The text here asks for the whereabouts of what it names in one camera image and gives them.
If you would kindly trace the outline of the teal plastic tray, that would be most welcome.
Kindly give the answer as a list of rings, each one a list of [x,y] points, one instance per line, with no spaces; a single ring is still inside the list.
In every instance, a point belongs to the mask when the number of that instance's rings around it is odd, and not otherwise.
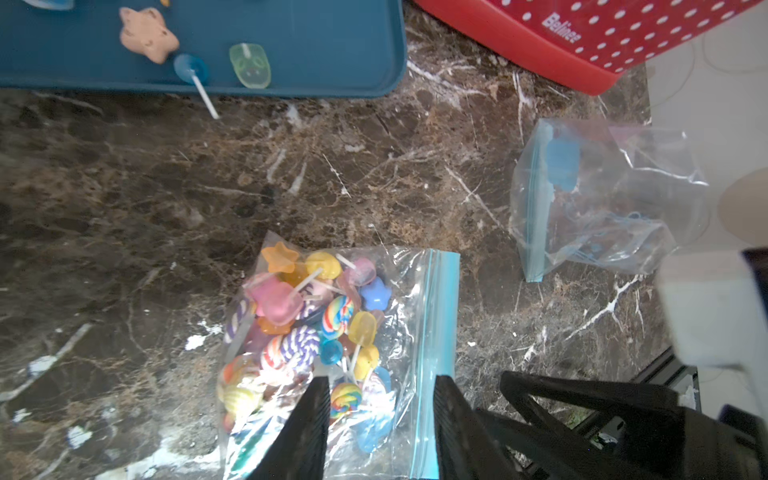
[[[271,97],[380,97],[406,68],[403,5],[399,1],[243,1],[257,32],[245,41],[272,56]],[[6,88],[93,90],[26,87]],[[153,93],[191,94],[192,88]]]

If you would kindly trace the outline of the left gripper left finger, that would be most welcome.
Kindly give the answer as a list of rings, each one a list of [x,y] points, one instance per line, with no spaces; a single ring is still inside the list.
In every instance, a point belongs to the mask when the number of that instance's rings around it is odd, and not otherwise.
[[[247,479],[322,479],[330,402],[328,378],[314,378],[277,439]]]

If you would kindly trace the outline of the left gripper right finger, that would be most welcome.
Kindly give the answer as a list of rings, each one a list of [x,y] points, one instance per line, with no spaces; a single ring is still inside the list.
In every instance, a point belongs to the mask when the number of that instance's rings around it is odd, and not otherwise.
[[[440,479],[522,478],[450,376],[435,378],[433,413]]]

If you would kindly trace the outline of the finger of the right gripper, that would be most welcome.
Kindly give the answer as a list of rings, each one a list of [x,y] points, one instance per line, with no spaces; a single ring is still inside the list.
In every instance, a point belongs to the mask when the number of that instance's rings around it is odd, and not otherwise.
[[[764,479],[767,430],[726,408],[717,419],[650,383],[566,380],[503,372],[518,419],[477,409],[505,456],[528,460],[525,479]]]

